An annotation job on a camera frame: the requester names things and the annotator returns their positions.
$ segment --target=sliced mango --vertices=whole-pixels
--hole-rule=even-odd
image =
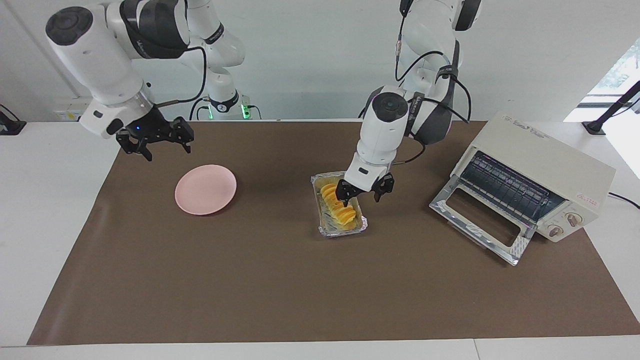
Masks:
[[[335,219],[338,224],[347,226],[356,218],[356,211],[352,205],[349,204],[344,207],[342,201],[338,200],[335,196],[337,187],[336,184],[324,185],[320,189],[320,194],[322,194],[322,198],[330,210],[331,217]]]

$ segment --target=black stand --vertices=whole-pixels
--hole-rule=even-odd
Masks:
[[[6,130],[0,130],[0,135],[18,135],[27,123],[24,121],[13,121],[0,111],[0,126]]]
[[[585,121],[582,123],[587,132],[591,135],[606,135],[604,131],[602,131],[602,126],[607,120],[609,120],[618,110],[622,109],[626,103],[629,102],[637,93],[640,92],[640,81],[638,81],[634,86],[631,86],[628,92],[625,95],[622,95],[618,101],[616,101],[611,107],[604,113],[602,116],[596,121]]]

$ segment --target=brown paper surface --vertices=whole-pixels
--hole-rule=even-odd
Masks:
[[[584,231],[536,236],[512,267],[428,207],[482,122],[359,196],[369,228],[325,240],[310,177],[345,170],[357,123],[192,123],[193,153],[120,153],[30,345],[417,340],[640,334]],[[398,159],[420,147],[405,140]],[[173,199],[200,165],[233,171],[220,213]]]

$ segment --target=white robotic arm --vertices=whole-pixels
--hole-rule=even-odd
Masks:
[[[211,0],[189,0],[187,21],[191,46],[203,47],[207,52],[207,100],[214,119],[250,118],[247,96],[236,89],[231,74],[224,69],[242,64],[245,55],[242,42],[225,29]],[[202,61],[195,53],[184,53],[180,60],[202,75]]]
[[[364,192],[376,201],[394,187],[390,173],[404,136],[422,145],[444,139],[451,126],[453,94],[458,82],[460,44],[454,31],[465,31],[477,19],[481,0],[402,0],[400,12],[407,34],[398,38],[396,59],[408,67],[396,80],[400,87],[374,91],[364,118],[353,160],[336,196],[345,205]],[[401,56],[402,43],[411,51]],[[407,59],[418,59],[409,65]]]
[[[242,44],[224,32],[210,1],[123,0],[74,6],[54,14],[46,27],[49,43],[93,95],[81,117],[82,125],[103,138],[116,135],[126,153],[140,153],[149,161],[152,157],[148,143],[177,142],[190,152],[193,130],[181,117],[173,122],[164,119],[147,84],[133,70],[131,60],[181,58],[201,75],[205,68],[224,73],[221,67],[242,63]],[[202,57],[191,50],[202,50],[208,55],[208,62],[203,66]],[[211,101],[232,100],[237,92],[228,72],[223,74],[224,80],[209,75],[207,90]]]

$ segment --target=food tray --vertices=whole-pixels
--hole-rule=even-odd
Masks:
[[[349,204],[353,206],[356,211],[355,226],[345,227],[338,224],[330,214],[329,208],[322,198],[320,189],[327,184],[337,183],[340,179],[344,178],[344,171],[342,172],[327,172],[324,174],[318,174],[311,177],[311,183],[314,187],[314,195],[316,196],[316,204],[318,207],[318,214],[320,216],[320,226],[318,229],[320,233],[327,238],[334,238],[337,236],[345,236],[351,234],[358,234],[367,229],[367,218],[362,216],[362,210],[356,197],[349,200]]]

